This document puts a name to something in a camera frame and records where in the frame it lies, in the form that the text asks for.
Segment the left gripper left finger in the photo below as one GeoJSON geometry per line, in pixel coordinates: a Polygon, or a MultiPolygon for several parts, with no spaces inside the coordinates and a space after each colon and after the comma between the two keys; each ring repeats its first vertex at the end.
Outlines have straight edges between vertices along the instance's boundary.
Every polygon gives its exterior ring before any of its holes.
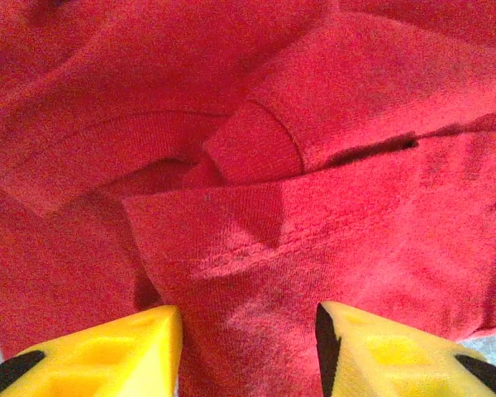
{"type": "Polygon", "coordinates": [[[0,364],[0,396],[175,396],[182,320],[159,306],[38,343],[0,364]]]}

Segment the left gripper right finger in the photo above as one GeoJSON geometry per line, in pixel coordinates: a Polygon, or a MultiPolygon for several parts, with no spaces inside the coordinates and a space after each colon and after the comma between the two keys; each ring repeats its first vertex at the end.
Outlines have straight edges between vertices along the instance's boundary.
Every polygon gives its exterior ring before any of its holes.
{"type": "Polygon", "coordinates": [[[496,366],[468,347],[332,301],[316,312],[325,396],[496,396],[496,366]]]}

